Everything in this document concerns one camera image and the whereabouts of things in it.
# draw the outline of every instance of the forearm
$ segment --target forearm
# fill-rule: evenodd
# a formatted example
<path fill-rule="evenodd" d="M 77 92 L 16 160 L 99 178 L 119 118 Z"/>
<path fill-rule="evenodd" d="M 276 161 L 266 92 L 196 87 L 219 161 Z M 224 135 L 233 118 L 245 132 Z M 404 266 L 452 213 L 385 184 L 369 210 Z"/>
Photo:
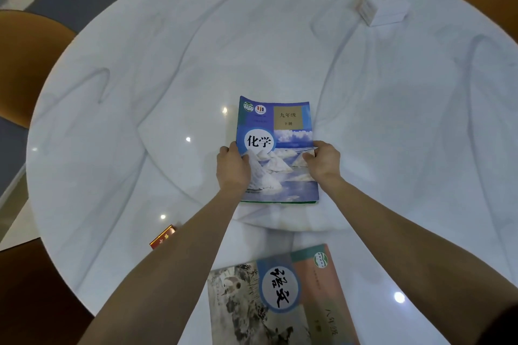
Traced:
<path fill-rule="evenodd" d="M 241 198 L 220 191 L 122 281 L 80 345 L 177 343 Z"/>
<path fill-rule="evenodd" d="M 518 289 L 461 247 L 425 230 L 343 179 L 322 185 L 412 303 L 452 343 L 475 343 Z"/>

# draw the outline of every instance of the person's left hand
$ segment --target person's left hand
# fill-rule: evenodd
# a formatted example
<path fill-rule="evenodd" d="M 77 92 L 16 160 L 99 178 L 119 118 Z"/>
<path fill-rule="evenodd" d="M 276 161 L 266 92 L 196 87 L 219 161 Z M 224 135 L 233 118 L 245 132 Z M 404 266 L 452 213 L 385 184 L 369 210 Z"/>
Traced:
<path fill-rule="evenodd" d="M 237 150 L 236 141 L 230 144 L 230 148 L 222 146 L 217 155 L 217 182 L 220 189 L 225 191 L 237 191 L 244 193 L 250 184 L 251 171 L 248 163 L 248 155 L 243 158 Z"/>

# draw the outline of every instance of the cloud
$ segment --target cloud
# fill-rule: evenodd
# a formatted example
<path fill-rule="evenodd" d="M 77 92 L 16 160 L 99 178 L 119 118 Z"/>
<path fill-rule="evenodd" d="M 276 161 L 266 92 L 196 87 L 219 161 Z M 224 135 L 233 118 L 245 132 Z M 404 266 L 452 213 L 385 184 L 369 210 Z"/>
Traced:
<path fill-rule="evenodd" d="M 304 142 L 313 140 L 312 131 L 275 130 L 274 135 L 278 142 Z"/>

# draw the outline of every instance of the white tissue box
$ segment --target white tissue box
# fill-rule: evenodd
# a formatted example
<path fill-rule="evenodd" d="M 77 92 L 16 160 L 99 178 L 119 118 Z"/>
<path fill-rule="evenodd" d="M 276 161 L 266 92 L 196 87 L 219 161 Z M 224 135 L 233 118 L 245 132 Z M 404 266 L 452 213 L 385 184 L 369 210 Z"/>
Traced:
<path fill-rule="evenodd" d="M 407 0 L 360 0 L 358 5 L 359 14 L 369 26 L 402 21 L 409 9 Z"/>

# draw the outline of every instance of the dark sleeve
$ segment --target dark sleeve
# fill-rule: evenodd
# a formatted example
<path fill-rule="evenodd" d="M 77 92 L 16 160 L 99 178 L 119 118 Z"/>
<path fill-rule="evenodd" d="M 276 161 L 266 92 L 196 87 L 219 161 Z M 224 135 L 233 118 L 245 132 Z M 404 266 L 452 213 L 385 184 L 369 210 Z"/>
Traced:
<path fill-rule="evenodd" d="M 504 311 L 482 333 L 476 345 L 518 343 L 518 305 Z"/>

